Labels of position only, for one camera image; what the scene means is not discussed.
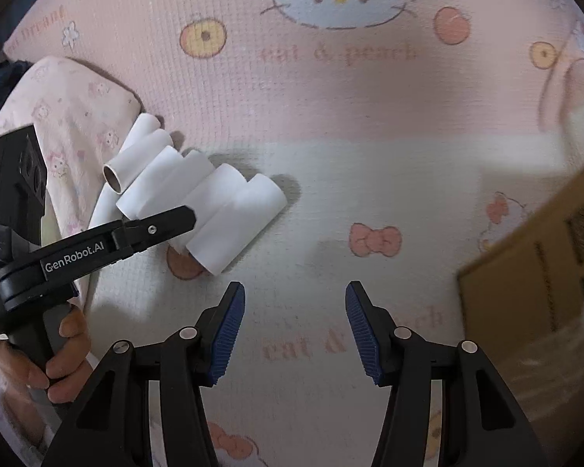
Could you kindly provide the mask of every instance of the white paper roll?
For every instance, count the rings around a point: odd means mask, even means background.
[[[158,121],[156,116],[152,116],[146,112],[140,114],[138,118],[136,118],[136,121],[134,121],[134,124],[132,124],[132,128],[128,132],[126,139],[123,141],[119,152],[129,148],[139,140],[142,140],[147,135],[156,131],[159,127],[160,121]],[[95,208],[93,209],[93,214],[91,214],[89,229],[121,219],[121,211],[117,209],[116,205],[119,198],[119,193],[113,191],[108,184],[104,184],[100,196],[98,197],[97,204],[95,204]]]
[[[162,129],[135,142],[104,165],[106,182],[117,193],[124,193],[166,146],[173,146],[173,140]]]
[[[223,207],[238,190],[246,187],[246,179],[234,167],[223,163],[206,177],[193,191],[188,193],[181,205],[195,211],[197,222],[191,232],[172,238],[169,243],[178,253],[185,250],[186,244],[216,211]]]
[[[119,152],[129,148],[132,144],[137,143],[139,140],[143,140],[147,135],[150,135],[160,127],[160,121],[156,116],[152,116],[146,112],[139,114],[132,128],[130,129],[128,136],[123,141]]]
[[[257,174],[188,242],[193,257],[215,276],[269,224],[288,201],[269,178]]]
[[[182,162],[176,166],[159,190],[149,198],[138,212],[138,219],[148,218],[169,209],[184,205],[184,199],[214,172],[214,165],[199,151],[190,151]]]
[[[167,146],[162,149],[122,194],[117,201],[117,209],[132,221],[139,219],[139,211],[159,191],[160,184],[181,163],[182,155],[174,148]]]

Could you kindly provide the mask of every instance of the fabric texture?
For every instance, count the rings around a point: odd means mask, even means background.
[[[120,338],[164,340],[243,282],[227,374],[204,391],[234,467],[368,464],[389,391],[364,374],[346,284],[361,280],[397,323],[455,344],[455,271],[584,155],[580,123],[566,127],[584,110],[572,0],[39,0],[4,52],[96,65],[183,149],[274,177],[290,200],[219,277],[175,278],[160,245],[101,271],[89,293],[101,357]],[[58,150],[70,170],[79,149]],[[95,199],[78,200],[84,221]],[[439,422],[437,394],[431,407]]]

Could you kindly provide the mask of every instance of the paper towel roll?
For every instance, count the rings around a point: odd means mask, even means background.
[[[241,188],[246,187],[246,179],[234,167],[223,163],[206,177],[193,191],[188,193],[181,205],[188,205],[195,211],[197,222],[191,232],[172,238],[169,243],[178,253],[216,211],[223,207]]]
[[[138,118],[136,118],[136,121],[134,121],[134,124],[132,124],[119,152],[129,148],[139,140],[142,140],[147,135],[156,131],[159,127],[160,121],[158,121],[156,116],[152,116],[146,112],[140,114]],[[119,193],[113,191],[108,184],[104,184],[100,196],[98,197],[97,204],[95,204],[95,208],[93,209],[93,214],[91,214],[89,229],[121,219],[121,211],[117,209],[116,205],[119,198]]]
[[[159,191],[160,184],[180,163],[182,155],[171,146],[166,146],[122,194],[117,201],[117,209],[128,219],[139,219],[142,207]]]
[[[214,165],[199,151],[190,151],[176,166],[159,190],[149,198],[138,212],[138,219],[147,218],[184,205],[186,195],[214,172]]]
[[[117,193],[124,193],[166,146],[173,146],[173,141],[162,129],[135,142],[104,165],[106,182]]]
[[[193,257],[215,276],[271,222],[288,203],[283,191],[257,174],[188,242]]]
[[[143,140],[145,137],[156,131],[160,127],[160,121],[156,116],[152,116],[146,112],[139,114],[132,128],[130,129],[128,136],[123,141],[119,152],[129,148],[133,144],[137,143],[139,140]]]

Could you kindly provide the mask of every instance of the human hand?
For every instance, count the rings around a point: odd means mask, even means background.
[[[51,402],[63,404],[76,399],[93,371],[86,361],[91,339],[82,311],[74,309],[64,317],[58,333],[68,340],[56,356],[47,362],[45,373],[8,341],[0,341],[0,369],[11,385],[47,389]],[[64,379],[50,386],[50,379],[60,378]]]

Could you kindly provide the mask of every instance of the black handle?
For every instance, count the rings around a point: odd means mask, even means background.
[[[9,332],[9,342],[22,351],[30,360],[45,372],[47,362],[58,353],[67,342],[58,333],[61,321],[73,309],[74,305],[64,302],[55,305],[38,315],[30,318],[28,323],[22,324]],[[54,431],[67,415],[70,404],[53,404],[49,401],[45,390],[30,389],[32,400],[37,404],[37,410],[44,421]]]

